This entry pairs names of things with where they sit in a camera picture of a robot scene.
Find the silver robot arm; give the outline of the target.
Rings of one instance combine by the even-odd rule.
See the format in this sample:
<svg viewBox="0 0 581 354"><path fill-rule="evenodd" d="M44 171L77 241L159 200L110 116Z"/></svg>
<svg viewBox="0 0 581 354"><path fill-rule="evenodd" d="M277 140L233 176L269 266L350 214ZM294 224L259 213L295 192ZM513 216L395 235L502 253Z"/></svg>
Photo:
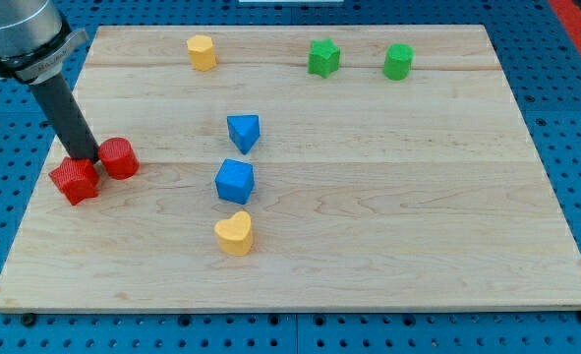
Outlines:
<svg viewBox="0 0 581 354"><path fill-rule="evenodd" d="M72 29L52 0L0 0L0 79L41 84L87 41L87 31Z"/></svg>

